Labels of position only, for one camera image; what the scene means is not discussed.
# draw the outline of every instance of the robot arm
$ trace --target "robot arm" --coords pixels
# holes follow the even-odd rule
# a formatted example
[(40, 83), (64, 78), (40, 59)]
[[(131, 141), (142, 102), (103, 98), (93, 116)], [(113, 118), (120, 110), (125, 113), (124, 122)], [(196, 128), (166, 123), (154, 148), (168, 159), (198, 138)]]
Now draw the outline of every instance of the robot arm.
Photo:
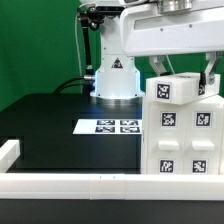
[(121, 44), (128, 56), (208, 53), (206, 81), (224, 50), (224, 0), (120, 0)]

